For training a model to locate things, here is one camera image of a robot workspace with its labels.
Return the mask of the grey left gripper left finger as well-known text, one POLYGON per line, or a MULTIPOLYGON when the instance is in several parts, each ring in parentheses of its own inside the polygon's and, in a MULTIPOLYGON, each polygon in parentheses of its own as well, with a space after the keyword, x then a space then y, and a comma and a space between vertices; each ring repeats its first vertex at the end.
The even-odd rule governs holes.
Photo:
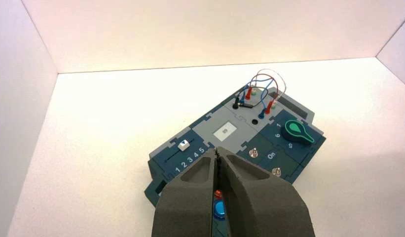
POLYGON ((210 237, 217 186, 217 153, 210 148, 170 181, 156 205, 153 237, 210 237))

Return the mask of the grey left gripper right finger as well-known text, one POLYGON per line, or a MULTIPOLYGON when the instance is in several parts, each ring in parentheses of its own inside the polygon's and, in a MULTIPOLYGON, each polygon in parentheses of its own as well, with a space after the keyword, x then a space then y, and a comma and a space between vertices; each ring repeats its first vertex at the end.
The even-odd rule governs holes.
POLYGON ((217 147, 218 187, 229 237, 313 237, 310 213, 294 186, 217 147))

